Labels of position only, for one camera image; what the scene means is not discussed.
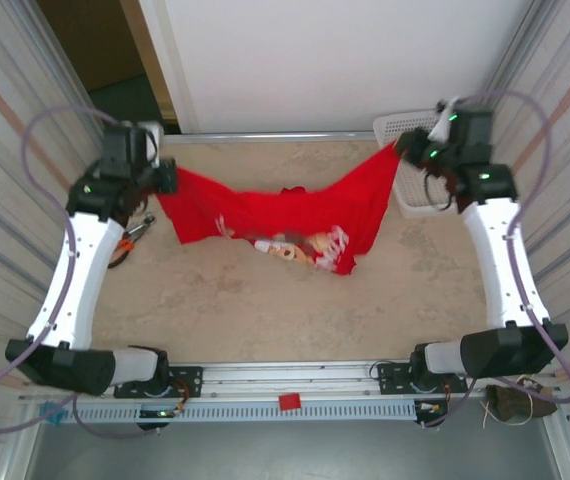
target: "marble-patterned floor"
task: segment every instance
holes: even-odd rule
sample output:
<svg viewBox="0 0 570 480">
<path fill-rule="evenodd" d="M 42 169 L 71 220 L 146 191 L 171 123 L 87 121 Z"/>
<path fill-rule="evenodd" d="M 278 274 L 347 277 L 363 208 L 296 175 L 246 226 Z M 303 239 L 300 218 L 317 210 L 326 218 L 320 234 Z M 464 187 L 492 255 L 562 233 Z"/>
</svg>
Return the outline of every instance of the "marble-patterned floor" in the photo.
<svg viewBox="0 0 570 480">
<path fill-rule="evenodd" d="M 334 182 L 375 142 L 170 144 L 164 156 L 236 189 Z M 395 204 L 372 251 L 341 277 L 258 252 L 244 240 L 180 245 L 158 221 L 108 271 L 94 344 L 145 344 L 172 362 L 404 358 L 417 343 L 485 328 L 472 241 L 452 214 L 404 219 Z"/>
</svg>

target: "white plastic basket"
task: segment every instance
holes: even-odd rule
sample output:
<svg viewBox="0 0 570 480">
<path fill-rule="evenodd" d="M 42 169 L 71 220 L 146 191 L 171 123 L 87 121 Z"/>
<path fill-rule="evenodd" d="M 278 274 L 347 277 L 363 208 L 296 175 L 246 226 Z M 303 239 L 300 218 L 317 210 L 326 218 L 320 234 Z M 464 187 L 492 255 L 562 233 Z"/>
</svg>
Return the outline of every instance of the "white plastic basket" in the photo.
<svg viewBox="0 0 570 480">
<path fill-rule="evenodd" d="M 396 113 L 374 120 L 374 135 L 379 147 L 396 140 L 401 133 L 416 127 L 432 128 L 436 123 L 433 112 Z M 405 218 L 416 218 L 436 215 L 437 209 L 447 205 L 449 194 L 445 190 L 445 179 L 428 179 L 428 188 L 434 206 L 429 204 L 425 196 L 425 172 L 420 171 L 406 162 L 401 162 L 394 181 L 394 198 L 398 202 L 401 214 Z M 456 210 L 454 202 L 445 212 Z"/>
</svg>

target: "red t-shirt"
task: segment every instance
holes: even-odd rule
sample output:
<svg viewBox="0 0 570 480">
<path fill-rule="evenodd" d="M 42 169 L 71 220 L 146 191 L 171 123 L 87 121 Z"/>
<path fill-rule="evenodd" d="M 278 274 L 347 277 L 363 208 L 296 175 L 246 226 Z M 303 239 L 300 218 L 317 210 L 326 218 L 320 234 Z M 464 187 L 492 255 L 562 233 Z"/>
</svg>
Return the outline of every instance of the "red t-shirt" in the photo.
<svg viewBox="0 0 570 480">
<path fill-rule="evenodd" d="M 181 243 L 244 238 L 262 252 L 344 275 L 374 243 L 399 157 L 388 145 L 321 190 L 237 192 L 178 168 L 178 191 L 158 195 Z"/>
</svg>

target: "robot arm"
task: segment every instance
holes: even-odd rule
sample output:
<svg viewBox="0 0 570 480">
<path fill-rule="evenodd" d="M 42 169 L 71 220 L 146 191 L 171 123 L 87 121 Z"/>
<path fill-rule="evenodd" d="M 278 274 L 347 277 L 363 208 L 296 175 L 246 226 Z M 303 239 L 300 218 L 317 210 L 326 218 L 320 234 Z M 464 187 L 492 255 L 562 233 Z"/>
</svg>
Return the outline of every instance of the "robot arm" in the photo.
<svg viewBox="0 0 570 480">
<path fill-rule="evenodd" d="M 165 352 L 144 347 L 90 348 L 96 301 L 129 218 L 148 195 L 176 191 L 175 162 L 158 155 L 161 132 L 158 124 L 108 127 L 101 158 L 70 189 L 66 209 L 76 236 L 74 275 L 54 326 L 19 366 L 36 384 L 94 395 L 130 381 L 144 382 L 150 393 L 167 387 Z M 45 302 L 27 338 L 9 341 L 5 351 L 9 361 L 47 326 L 70 254 L 66 233 Z"/>
<path fill-rule="evenodd" d="M 510 267 L 507 228 L 519 210 L 518 194 L 508 166 L 490 162 L 492 112 L 459 104 L 437 107 L 440 118 L 431 132 L 417 128 L 403 133 L 396 150 L 403 160 L 446 179 L 474 241 L 487 301 L 489 330 L 459 340 L 418 345 L 410 357 L 415 382 L 423 388 L 435 374 L 472 378 L 533 374 L 553 358 L 527 315 L 533 310 L 561 349 L 568 341 L 565 325 L 553 325 L 532 278 L 520 227 L 513 235 L 521 278 L 530 293 L 522 305 Z"/>
</svg>

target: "printed graphic on shirt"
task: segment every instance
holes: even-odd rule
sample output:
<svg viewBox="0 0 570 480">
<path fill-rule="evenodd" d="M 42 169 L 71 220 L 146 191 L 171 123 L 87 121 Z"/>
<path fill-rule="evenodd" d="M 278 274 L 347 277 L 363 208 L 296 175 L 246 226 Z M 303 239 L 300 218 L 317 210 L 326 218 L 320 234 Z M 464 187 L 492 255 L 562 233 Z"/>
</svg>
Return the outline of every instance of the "printed graphic on shirt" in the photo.
<svg viewBox="0 0 570 480">
<path fill-rule="evenodd" d="M 222 215 L 219 215 L 215 223 L 222 237 L 238 238 L 234 237 L 234 230 L 225 225 Z M 310 236 L 287 232 L 274 235 L 273 238 L 260 235 L 242 238 L 251 242 L 260 252 L 329 271 L 336 270 L 336 264 L 349 243 L 349 236 L 338 225 L 333 226 L 331 232 L 316 233 Z"/>
</svg>

